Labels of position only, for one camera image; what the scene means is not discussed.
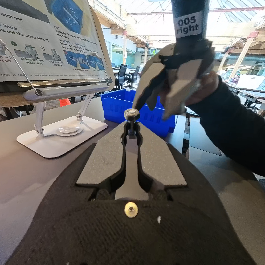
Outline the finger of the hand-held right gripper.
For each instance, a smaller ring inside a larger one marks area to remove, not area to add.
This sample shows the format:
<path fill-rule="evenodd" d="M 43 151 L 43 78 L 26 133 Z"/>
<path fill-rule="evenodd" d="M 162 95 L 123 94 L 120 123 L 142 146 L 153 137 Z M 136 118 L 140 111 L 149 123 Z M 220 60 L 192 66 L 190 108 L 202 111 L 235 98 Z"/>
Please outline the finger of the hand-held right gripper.
<path fill-rule="evenodd" d="M 171 43 L 160 50 L 158 54 L 153 56 L 146 62 L 141 72 L 138 88 L 135 93 L 132 108 L 140 109 L 148 103 L 149 109 L 153 110 L 156 104 L 157 96 L 160 93 L 164 81 L 169 78 L 173 81 L 176 80 L 176 59 L 174 58 L 175 43 Z"/>
<path fill-rule="evenodd" d="M 164 120 L 172 115 L 184 113 L 185 102 L 200 86 L 197 74 L 201 63 L 202 60 L 191 60 L 182 64 L 176 72 L 169 71 L 169 91 L 165 97 Z"/>

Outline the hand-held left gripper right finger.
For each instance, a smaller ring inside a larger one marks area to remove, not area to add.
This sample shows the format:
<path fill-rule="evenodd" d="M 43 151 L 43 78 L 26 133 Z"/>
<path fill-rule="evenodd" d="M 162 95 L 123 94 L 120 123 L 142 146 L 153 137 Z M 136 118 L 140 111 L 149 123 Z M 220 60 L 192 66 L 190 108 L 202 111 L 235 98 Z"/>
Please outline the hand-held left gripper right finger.
<path fill-rule="evenodd" d="M 135 124 L 138 154 L 138 182 L 145 192 L 186 187 L 167 143 L 142 123 Z"/>

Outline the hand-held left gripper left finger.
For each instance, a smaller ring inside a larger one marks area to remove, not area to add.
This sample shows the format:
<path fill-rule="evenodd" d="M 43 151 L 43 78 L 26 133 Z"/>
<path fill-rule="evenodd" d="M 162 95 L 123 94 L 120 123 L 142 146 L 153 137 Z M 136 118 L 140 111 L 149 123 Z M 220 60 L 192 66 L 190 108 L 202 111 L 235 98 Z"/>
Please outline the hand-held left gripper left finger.
<path fill-rule="evenodd" d="M 122 122 L 95 145 L 76 185 L 114 192 L 125 180 L 127 122 Z"/>

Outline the silver hex nut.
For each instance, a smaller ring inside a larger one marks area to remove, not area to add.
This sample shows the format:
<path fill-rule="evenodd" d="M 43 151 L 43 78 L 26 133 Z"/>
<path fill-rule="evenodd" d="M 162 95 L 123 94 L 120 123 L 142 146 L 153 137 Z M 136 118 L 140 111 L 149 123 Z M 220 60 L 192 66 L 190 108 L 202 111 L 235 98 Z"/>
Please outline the silver hex nut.
<path fill-rule="evenodd" d="M 137 121 L 140 118 L 140 112 L 137 109 L 130 108 L 124 111 L 124 118 L 126 121 Z"/>

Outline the blue plastic bin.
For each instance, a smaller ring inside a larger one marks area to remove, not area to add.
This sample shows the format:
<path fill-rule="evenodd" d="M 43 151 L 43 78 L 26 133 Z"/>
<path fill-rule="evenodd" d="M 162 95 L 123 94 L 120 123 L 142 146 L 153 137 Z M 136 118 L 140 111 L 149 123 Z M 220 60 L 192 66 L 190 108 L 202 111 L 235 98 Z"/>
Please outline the blue plastic bin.
<path fill-rule="evenodd" d="M 135 90 L 121 89 L 102 94 L 101 101 L 105 120 L 119 124 L 125 121 L 124 111 L 132 108 L 135 92 Z M 166 137 L 168 133 L 174 132 L 176 120 L 173 115 L 164 121 L 162 119 L 163 115 L 164 107 L 158 96 L 154 110 L 150 111 L 147 104 L 145 104 L 140 110 L 140 117 L 137 121 L 144 124 L 158 136 Z"/>

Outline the person's right forearm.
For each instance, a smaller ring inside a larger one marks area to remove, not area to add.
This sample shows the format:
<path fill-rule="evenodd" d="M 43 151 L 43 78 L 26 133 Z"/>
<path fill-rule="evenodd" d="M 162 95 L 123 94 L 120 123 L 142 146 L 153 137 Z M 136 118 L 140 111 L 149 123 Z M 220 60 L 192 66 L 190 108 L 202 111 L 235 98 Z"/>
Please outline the person's right forearm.
<path fill-rule="evenodd" d="M 207 136 L 227 157 L 265 176 L 265 121 L 241 104 L 219 76 L 217 90 L 187 106 L 200 116 Z"/>

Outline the person's right hand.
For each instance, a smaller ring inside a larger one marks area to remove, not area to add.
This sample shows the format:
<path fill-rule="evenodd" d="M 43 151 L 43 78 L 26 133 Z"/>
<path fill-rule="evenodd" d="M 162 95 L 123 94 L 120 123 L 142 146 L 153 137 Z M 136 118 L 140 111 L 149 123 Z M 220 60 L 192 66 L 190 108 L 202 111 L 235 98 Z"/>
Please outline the person's right hand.
<path fill-rule="evenodd" d="M 199 89 L 194 92 L 185 102 L 185 106 L 190 106 L 203 101 L 205 98 L 214 93 L 219 85 L 219 75 L 215 71 L 211 71 L 201 79 Z"/>

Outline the black office chair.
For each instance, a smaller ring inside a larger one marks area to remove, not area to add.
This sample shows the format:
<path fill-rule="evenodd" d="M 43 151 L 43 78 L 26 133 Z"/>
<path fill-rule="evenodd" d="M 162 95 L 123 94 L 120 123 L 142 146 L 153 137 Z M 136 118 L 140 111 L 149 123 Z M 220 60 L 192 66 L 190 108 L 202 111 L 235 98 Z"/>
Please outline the black office chair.
<path fill-rule="evenodd" d="M 125 84 L 125 74 L 127 70 L 127 66 L 125 64 L 120 65 L 119 72 L 117 77 L 115 78 L 115 90 L 122 89 L 123 85 Z"/>
<path fill-rule="evenodd" d="M 137 66 L 134 73 L 126 73 L 125 74 L 125 82 L 127 83 L 126 86 L 124 86 L 124 88 L 129 88 L 129 89 L 134 89 L 135 87 L 133 86 L 133 84 L 137 83 L 137 75 L 139 73 L 140 70 L 140 66 Z"/>

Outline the white wooden document stand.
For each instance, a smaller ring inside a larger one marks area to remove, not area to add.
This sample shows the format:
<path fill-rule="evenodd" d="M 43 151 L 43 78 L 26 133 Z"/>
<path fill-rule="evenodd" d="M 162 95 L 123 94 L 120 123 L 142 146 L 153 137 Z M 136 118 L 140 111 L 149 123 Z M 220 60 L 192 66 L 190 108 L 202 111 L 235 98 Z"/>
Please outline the white wooden document stand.
<path fill-rule="evenodd" d="M 85 116 L 85 111 L 94 94 L 114 87 L 114 73 L 101 24 L 92 8 L 91 13 L 106 62 L 107 79 L 30 81 L 15 59 L 26 81 L 1 82 L 2 107 L 36 103 L 34 129 L 19 135 L 16 140 L 44 158 L 59 157 L 107 128 L 106 123 Z M 76 115 L 42 126 L 47 101 L 80 95 L 86 95 L 86 98 Z"/>

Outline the printed instruction sheet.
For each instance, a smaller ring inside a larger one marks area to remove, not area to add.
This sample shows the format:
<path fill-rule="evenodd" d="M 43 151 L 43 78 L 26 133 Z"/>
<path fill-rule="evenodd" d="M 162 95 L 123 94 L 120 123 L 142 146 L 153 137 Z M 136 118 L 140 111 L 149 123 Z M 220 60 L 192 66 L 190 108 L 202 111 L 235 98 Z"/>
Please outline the printed instruction sheet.
<path fill-rule="evenodd" d="M 88 1 L 0 1 L 1 82 L 107 79 Z"/>

